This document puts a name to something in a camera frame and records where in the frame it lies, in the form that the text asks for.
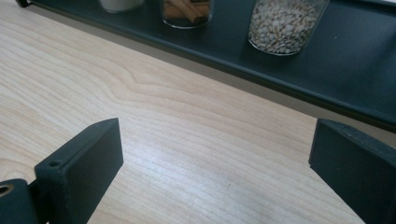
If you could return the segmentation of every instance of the dark shelf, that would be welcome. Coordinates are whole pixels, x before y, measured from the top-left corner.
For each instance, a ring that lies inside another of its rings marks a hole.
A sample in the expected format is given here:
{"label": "dark shelf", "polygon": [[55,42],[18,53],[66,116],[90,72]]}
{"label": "dark shelf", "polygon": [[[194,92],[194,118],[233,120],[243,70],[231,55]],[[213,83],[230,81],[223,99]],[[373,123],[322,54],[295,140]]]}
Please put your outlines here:
{"label": "dark shelf", "polygon": [[212,22],[179,30],[162,22],[158,0],[119,14],[98,0],[34,0],[73,19],[212,66],[310,104],[396,133],[396,10],[360,1],[328,5],[307,48],[260,52],[247,40],[253,0],[216,0]]}

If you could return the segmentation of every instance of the screw hole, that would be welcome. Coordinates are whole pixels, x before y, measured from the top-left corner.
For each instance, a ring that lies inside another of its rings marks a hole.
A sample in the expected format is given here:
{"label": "screw hole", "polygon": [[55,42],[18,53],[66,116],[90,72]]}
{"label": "screw hole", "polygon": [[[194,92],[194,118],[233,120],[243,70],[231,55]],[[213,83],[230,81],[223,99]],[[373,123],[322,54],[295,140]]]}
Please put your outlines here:
{"label": "screw hole", "polygon": [[0,197],[9,194],[12,190],[14,190],[14,186],[11,184],[0,186]]}
{"label": "screw hole", "polygon": [[56,166],[59,166],[60,164],[61,164],[60,161],[52,161],[52,162],[49,163],[49,166],[50,167],[56,167]]}

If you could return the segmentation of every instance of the cinnamon stick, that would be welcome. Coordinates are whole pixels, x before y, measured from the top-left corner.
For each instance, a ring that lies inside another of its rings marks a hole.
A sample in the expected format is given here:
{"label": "cinnamon stick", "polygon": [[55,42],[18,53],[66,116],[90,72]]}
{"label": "cinnamon stick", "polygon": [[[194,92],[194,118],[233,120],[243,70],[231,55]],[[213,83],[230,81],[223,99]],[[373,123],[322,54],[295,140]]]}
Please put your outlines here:
{"label": "cinnamon stick", "polygon": [[[209,16],[209,4],[207,2],[194,4],[194,6],[204,17]],[[170,4],[166,4],[163,7],[163,13],[165,18],[169,18],[169,19],[185,18],[184,14],[180,10],[178,10],[177,7],[174,7],[173,5]]]}
{"label": "cinnamon stick", "polygon": [[191,23],[205,19],[205,16],[193,5],[190,0],[169,0]]}

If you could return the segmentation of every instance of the glass jar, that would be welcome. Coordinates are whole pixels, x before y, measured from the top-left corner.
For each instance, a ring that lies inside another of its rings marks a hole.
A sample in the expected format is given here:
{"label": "glass jar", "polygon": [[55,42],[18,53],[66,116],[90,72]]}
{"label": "glass jar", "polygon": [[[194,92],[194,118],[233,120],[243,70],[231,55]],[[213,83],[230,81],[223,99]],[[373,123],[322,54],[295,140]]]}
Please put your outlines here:
{"label": "glass jar", "polygon": [[108,12],[133,10],[143,5],[144,0],[100,0],[102,8]]}
{"label": "glass jar", "polygon": [[275,55],[300,52],[308,43],[328,0],[256,0],[248,40]]}
{"label": "glass jar", "polygon": [[188,29],[212,20],[214,0],[161,0],[163,21],[176,28]]}

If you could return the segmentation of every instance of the light wood surface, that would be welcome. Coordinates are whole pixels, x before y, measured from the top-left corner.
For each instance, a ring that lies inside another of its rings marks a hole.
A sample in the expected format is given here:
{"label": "light wood surface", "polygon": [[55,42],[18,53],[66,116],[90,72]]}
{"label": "light wood surface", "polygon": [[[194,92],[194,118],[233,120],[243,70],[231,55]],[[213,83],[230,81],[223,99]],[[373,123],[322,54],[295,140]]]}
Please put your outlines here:
{"label": "light wood surface", "polygon": [[0,0],[0,180],[102,119],[124,165],[90,223],[362,223],[309,168],[316,119]]}

